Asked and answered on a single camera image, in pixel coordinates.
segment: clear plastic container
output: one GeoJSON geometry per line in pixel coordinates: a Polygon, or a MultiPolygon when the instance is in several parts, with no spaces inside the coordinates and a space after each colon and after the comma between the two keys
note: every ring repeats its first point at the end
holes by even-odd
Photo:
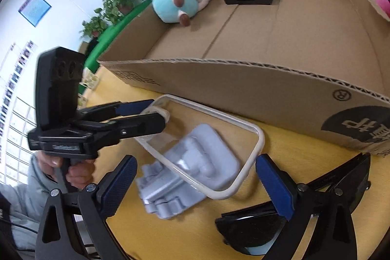
{"type": "Polygon", "coordinates": [[[166,122],[164,131],[135,139],[167,168],[214,200],[224,200],[238,191],[264,146],[264,133],[255,124],[180,97],[163,95],[142,113],[153,112],[164,116],[166,122]],[[218,190],[202,184],[164,156],[168,150],[201,124],[211,126],[239,161],[240,170],[235,179],[218,190]]]}

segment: bolt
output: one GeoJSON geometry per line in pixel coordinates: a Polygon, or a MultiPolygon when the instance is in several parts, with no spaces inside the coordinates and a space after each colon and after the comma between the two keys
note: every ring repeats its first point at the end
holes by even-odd
{"type": "Polygon", "coordinates": [[[50,196],[54,197],[60,194],[60,191],[58,189],[54,189],[50,192],[50,196]]]}
{"type": "Polygon", "coordinates": [[[309,186],[307,186],[305,183],[299,183],[299,184],[297,185],[297,188],[298,188],[299,191],[305,192],[305,191],[307,191],[307,189],[309,188],[309,186]]]}
{"type": "Polygon", "coordinates": [[[340,189],[340,188],[338,188],[338,187],[336,187],[335,188],[335,194],[337,195],[337,196],[341,196],[342,195],[342,189],[340,189]]]}
{"type": "Polygon", "coordinates": [[[88,184],[85,189],[87,190],[87,192],[93,192],[94,190],[96,190],[96,184],[94,183],[88,184]]]}

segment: turquoise plush body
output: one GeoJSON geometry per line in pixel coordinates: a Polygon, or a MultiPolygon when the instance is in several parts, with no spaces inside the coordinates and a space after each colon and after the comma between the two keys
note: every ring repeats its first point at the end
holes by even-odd
{"type": "Polygon", "coordinates": [[[173,0],[153,0],[153,8],[163,22],[179,22],[179,10],[185,12],[189,17],[195,16],[198,12],[197,0],[184,0],[182,7],[178,8],[173,0]]]}

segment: pink ball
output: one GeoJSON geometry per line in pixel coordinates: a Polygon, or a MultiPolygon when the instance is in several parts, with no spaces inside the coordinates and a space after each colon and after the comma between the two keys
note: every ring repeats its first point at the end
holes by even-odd
{"type": "Polygon", "coordinates": [[[390,2],[389,0],[376,0],[377,4],[390,17],[390,2]]]}

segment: green surface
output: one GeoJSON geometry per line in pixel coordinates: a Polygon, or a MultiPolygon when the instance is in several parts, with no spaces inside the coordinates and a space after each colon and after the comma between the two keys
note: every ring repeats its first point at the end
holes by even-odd
{"type": "MultiPolygon", "coordinates": [[[[145,10],[145,8],[149,6],[151,2],[151,0],[145,0],[136,6],[131,12],[129,12],[117,25],[108,27],[97,39],[99,43],[90,53],[89,57],[84,63],[84,67],[89,68],[92,73],[96,73],[99,68],[98,59],[100,55],[106,51],[111,42],[113,42],[116,36],[120,34],[120,32],[127,26],[127,24],[136,16],[138,16],[143,10],[145,10]]],[[[78,92],[80,94],[84,93],[84,90],[84,86],[78,86],[78,92]]]]}

